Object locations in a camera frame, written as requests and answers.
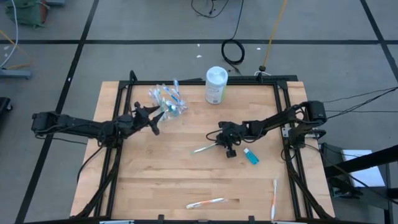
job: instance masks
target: white cylindrical container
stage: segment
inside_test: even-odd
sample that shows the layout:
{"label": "white cylindrical container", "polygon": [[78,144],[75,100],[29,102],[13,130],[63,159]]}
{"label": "white cylindrical container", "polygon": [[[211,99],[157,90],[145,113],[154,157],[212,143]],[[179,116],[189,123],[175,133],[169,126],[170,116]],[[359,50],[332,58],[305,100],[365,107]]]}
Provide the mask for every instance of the white cylindrical container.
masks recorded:
{"label": "white cylindrical container", "polygon": [[214,66],[206,74],[206,100],[211,104],[219,104],[223,101],[228,72],[218,66]]}

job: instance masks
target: white paper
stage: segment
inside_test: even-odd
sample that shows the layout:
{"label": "white paper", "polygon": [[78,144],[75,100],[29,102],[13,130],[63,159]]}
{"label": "white paper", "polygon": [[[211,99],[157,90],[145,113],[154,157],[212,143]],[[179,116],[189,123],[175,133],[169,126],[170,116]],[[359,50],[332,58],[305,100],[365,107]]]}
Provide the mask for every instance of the white paper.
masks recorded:
{"label": "white paper", "polygon": [[[348,161],[351,159],[355,159],[355,156],[364,156],[372,153],[372,150],[352,150],[352,149],[344,149],[341,151],[343,155],[343,160]],[[383,178],[381,177],[380,170],[378,166],[371,167],[365,170],[359,170],[356,172],[350,173],[353,177],[358,180],[364,182],[366,185],[370,187],[385,187],[385,183]],[[364,185],[360,184],[356,180],[349,178],[354,187],[364,187]]]}

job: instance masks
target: wooden tabletop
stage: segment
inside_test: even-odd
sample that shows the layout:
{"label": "wooden tabletop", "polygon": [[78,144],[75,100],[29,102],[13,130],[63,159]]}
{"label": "wooden tabletop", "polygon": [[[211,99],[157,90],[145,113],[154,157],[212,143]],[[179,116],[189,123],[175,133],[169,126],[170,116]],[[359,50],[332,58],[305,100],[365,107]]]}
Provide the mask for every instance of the wooden tabletop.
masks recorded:
{"label": "wooden tabletop", "polygon": [[[131,104],[152,106],[147,90],[151,86],[134,86]],[[292,105],[307,100],[302,82],[288,82]],[[104,82],[99,93],[95,121],[112,119],[118,82]],[[271,219],[273,179],[278,180],[276,220],[294,220],[292,197],[285,162],[280,158],[280,129],[269,131],[252,144],[234,146],[235,158],[226,158],[226,149],[215,146],[197,154],[191,152],[212,142],[205,135],[218,129],[219,121],[241,123],[263,120],[277,113],[271,86],[227,86],[224,101],[211,105],[205,101],[205,87],[180,86],[189,109],[178,118],[159,123],[160,134],[150,128],[125,140],[119,168],[113,219],[168,220],[256,220]],[[317,147],[316,140],[306,143]],[[259,158],[252,165],[243,153],[248,147]],[[85,160],[97,150],[90,139]],[[301,150],[308,189],[318,203],[334,216],[322,161],[310,147]],[[105,150],[98,154],[81,173],[71,215],[76,215],[89,202],[99,186]],[[302,195],[297,188],[302,216]],[[103,201],[104,213],[108,198]],[[189,203],[224,197],[225,203],[204,205],[187,210]]]}

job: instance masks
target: yellow cable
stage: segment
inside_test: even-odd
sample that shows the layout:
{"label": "yellow cable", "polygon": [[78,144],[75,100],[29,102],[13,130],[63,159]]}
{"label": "yellow cable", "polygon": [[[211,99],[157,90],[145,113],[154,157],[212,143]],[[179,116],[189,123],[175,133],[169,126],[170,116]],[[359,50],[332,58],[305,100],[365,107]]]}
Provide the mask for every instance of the yellow cable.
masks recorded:
{"label": "yellow cable", "polygon": [[[2,30],[0,30],[0,34],[3,35],[10,43],[12,43],[13,45],[15,45],[14,41],[11,40],[11,38],[9,38],[7,36],[7,34],[5,34]],[[24,63],[24,64],[20,64],[20,65],[13,65],[8,67],[7,69],[15,69],[15,68],[24,68],[24,67],[29,67],[30,63],[32,63],[33,59],[25,52],[24,49],[22,49],[21,47],[19,47],[19,45],[17,45],[17,49],[20,50],[28,59],[29,59],[29,63]]]}
{"label": "yellow cable", "polygon": [[269,50],[271,49],[272,39],[274,38],[274,35],[276,33],[276,29],[278,28],[279,21],[282,18],[282,14],[284,13],[284,10],[285,10],[285,7],[286,7],[286,2],[287,2],[287,0],[284,0],[284,4],[282,5],[282,8],[280,9],[280,12],[279,12],[279,15],[278,15],[278,19],[276,20],[275,25],[274,25],[274,29],[272,30],[271,37],[269,38],[269,42],[268,42],[268,46],[267,46],[266,59],[264,60],[264,63],[262,64],[262,66],[266,66],[266,63],[268,61],[268,55],[269,55]]}

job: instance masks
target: gray floor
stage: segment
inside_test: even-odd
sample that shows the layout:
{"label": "gray floor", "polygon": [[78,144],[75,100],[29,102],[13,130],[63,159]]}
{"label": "gray floor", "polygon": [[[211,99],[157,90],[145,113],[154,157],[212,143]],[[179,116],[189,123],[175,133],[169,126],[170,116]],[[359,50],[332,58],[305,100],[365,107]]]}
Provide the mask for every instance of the gray floor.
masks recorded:
{"label": "gray floor", "polygon": [[[206,7],[205,0],[195,2],[199,9]],[[46,28],[21,27],[20,38],[78,40],[92,3],[93,0],[69,0],[64,8],[54,7]],[[223,3],[215,1],[217,10]],[[398,3],[379,0],[368,4],[384,38],[398,39]],[[246,1],[236,38],[268,39],[281,5],[282,1]],[[100,0],[88,39],[227,39],[233,35],[239,7],[240,1],[231,0],[219,17],[206,19],[196,16],[187,0]],[[14,38],[14,24],[4,13],[0,13],[0,21],[0,29]],[[376,36],[359,1],[289,0],[276,39],[376,40]],[[1,58],[6,53],[4,46],[0,45]],[[14,104],[0,134],[0,223],[14,222],[41,150],[42,141],[30,131],[31,115],[55,109],[77,45],[21,47],[34,58],[32,79],[0,79],[0,96],[10,97]],[[253,75],[264,60],[267,45],[244,47],[246,58],[239,69],[244,75]],[[398,45],[388,48],[398,58]],[[226,47],[226,53],[239,55],[232,45]],[[24,62],[26,59],[18,52],[9,64]],[[130,69],[140,80],[168,80],[203,78],[214,65],[230,68],[221,57],[219,44],[85,45],[63,113],[91,119],[101,82],[125,80]],[[397,86],[380,45],[273,45],[267,71],[273,75],[297,75],[311,100]],[[330,103],[326,108],[343,110],[366,99]],[[386,95],[363,110],[398,110],[398,93]],[[397,125],[396,114],[346,114],[324,125],[328,134],[323,141],[377,151],[397,144]],[[68,217],[84,149],[81,145],[53,141],[26,221]],[[391,173],[396,171],[395,163]],[[392,181],[397,187],[398,180]],[[342,220],[384,223],[378,208],[343,199],[333,200],[333,204]]]}

